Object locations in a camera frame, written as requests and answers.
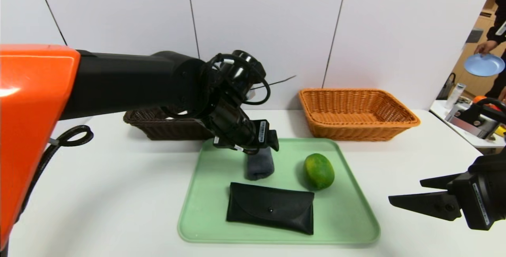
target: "brown wicker basket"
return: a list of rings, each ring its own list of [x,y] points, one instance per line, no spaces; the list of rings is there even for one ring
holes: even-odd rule
[[[213,138],[205,127],[191,119],[167,120],[159,108],[127,111],[125,123],[138,127],[150,140],[207,140]]]
[[[299,98],[317,138],[378,142],[420,124],[405,105],[378,89],[304,89]]]

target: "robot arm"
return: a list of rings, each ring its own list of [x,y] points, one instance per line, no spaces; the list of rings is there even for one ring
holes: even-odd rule
[[[486,106],[494,104],[501,111]],[[484,122],[481,115],[506,123],[506,106],[499,100],[486,98],[458,111],[450,122],[477,135]],[[422,187],[444,191],[390,196],[391,205],[453,221],[464,213],[468,227],[489,230],[495,221],[506,219],[506,148],[499,154],[476,158],[468,171],[420,181]]]
[[[197,120],[220,138],[216,147],[246,154],[279,149],[269,123],[250,120],[240,108],[262,104],[270,95],[262,64],[243,51],[204,62],[170,51],[139,56],[0,45],[0,64],[0,251],[40,174],[38,163],[58,120],[162,107],[168,116]],[[248,102],[248,91],[258,83],[266,86],[267,97]]]

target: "white table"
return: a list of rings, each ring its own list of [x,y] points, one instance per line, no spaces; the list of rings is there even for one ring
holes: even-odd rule
[[[446,115],[450,112],[449,109],[445,107],[446,100],[436,100],[430,106],[430,112],[436,115],[438,118],[443,120],[445,124],[451,127],[456,133],[462,136],[467,142],[469,142],[472,146],[476,148],[503,148],[506,146],[506,142],[504,142],[504,138],[498,136],[497,134],[493,134],[495,140],[484,140],[482,138],[478,138],[473,134],[459,128],[458,126],[451,124],[445,121]]]
[[[480,153],[428,111],[390,142],[338,142],[381,225],[368,246],[186,243],[179,212],[200,142],[152,142],[122,114],[96,116],[95,138],[62,147],[14,226],[9,257],[427,257],[504,256],[506,222],[488,232],[390,205],[387,196],[431,192],[419,180],[466,171]],[[280,138],[310,137],[302,111],[248,111]]]

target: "person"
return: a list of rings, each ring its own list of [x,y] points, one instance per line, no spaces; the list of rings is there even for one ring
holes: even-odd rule
[[[475,54],[481,53],[482,55],[486,55],[506,41],[506,32],[500,36],[495,34],[506,21],[506,0],[495,0],[495,3],[497,4],[497,10],[495,12],[494,26],[491,26],[487,32],[487,41],[476,47]],[[502,53],[501,59],[506,62],[506,50]],[[498,98],[501,101],[506,100],[506,68],[499,73],[498,77],[494,80],[492,88],[485,96]]]

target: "black sleeve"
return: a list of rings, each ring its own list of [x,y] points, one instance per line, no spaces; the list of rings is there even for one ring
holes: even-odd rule
[[[495,12],[494,26],[491,26],[488,30],[487,39],[501,44],[506,41],[506,32],[500,36],[495,35],[495,32],[506,21],[506,0],[495,0],[495,3],[497,4],[497,11]]]

